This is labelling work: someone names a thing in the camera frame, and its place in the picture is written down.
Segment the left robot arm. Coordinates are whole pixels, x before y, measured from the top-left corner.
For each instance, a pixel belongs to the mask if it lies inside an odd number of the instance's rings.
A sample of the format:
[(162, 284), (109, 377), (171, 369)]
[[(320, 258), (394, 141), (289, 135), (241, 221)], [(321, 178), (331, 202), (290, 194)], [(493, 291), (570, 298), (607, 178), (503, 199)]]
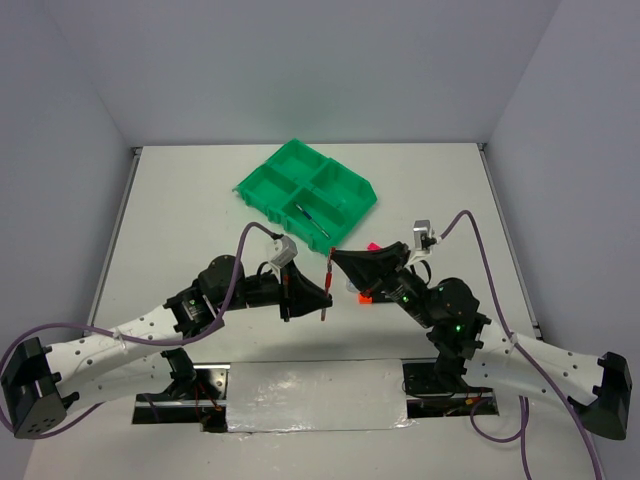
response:
[(227, 312), (275, 306), (289, 321), (331, 305), (292, 260), (247, 276), (238, 258), (219, 256), (189, 287), (134, 320), (85, 326), (84, 337), (49, 345), (37, 329), (20, 335), (1, 358), (1, 423), (17, 439), (44, 439), (65, 431), (72, 412), (87, 416), (122, 396), (185, 398), (198, 380), (184, 348), (221, 329)]

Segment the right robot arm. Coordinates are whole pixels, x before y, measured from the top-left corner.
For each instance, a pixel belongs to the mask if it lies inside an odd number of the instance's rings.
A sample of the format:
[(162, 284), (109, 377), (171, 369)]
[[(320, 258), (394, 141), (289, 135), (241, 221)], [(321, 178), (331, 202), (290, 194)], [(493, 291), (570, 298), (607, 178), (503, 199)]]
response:
[(632, 380), (623, 356), (580, 354), (506, 333), (499, 321), (480, 312), (464, 281), (451, 277), (429, 286), (411, 269), (404, 243), (374, 251), (336, 250), (331, 258), (360, 293), (386, 295), (426, 329), (438, 352), (434, 371), (442, 389), (490, 388), (557, 403), (570, 407), (587, 431), (626, 438)]

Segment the small blue-capped bottle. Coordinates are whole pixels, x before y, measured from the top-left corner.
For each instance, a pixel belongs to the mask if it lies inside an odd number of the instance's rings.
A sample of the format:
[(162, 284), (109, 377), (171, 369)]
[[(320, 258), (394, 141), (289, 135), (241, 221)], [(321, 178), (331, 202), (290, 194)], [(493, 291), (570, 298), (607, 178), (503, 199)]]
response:
[(352, 292), (352, 293), (358, 293), (358, 292), (359, 292), (359, 290), (358, 290), (358, 289), (353, 285), (353, 283), (352, 283), (352, 282), (350, 282), (350, 281), (348, 281), (348, 282), (346, 283), (346, 288), (347, 288), (347, 290), (348, 290), (349, 292)]

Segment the red gel pen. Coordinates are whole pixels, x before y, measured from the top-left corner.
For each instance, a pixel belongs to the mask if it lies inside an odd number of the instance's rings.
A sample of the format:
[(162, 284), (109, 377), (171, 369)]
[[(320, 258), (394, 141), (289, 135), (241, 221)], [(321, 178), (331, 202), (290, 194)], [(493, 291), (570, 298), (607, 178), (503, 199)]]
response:
[[(331, 283), (332, 283), (332, 278), (333, 278), (332, 270), (333, 270), (332, 260), (328, 257), (327, 258), (327, 271), (326, 271), (325, 281), (324, 281), (324, 293), (325, 293), (325, 296), (327, 298), (329, 298), (329, 299), (331, 299), (330, 298), (331, 297), (330, 288), (331, 288)], [(320, 317), (321, 322), (326, 321), (327, 310), (328, 310), (328, 307), (323, 308), (321, 310), (321, 317)]]

